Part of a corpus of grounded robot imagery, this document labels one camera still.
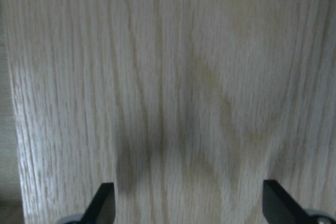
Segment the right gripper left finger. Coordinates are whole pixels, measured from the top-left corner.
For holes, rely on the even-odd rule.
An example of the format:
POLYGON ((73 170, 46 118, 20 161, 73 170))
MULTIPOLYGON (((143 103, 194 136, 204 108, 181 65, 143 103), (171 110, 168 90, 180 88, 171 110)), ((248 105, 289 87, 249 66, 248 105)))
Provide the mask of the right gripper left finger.
POLYGON ((114 223, 116 218, 113 183, 102 183, 79 223, 114 223))

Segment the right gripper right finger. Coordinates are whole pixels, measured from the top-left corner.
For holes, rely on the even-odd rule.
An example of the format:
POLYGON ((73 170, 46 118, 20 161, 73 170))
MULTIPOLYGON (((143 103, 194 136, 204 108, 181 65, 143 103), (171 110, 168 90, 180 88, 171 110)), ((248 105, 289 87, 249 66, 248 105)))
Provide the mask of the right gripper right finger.
POLYGON ((264 180, 262 186, 263 215, 267 223, 312 223, 304 209, 276 180, 264 180))

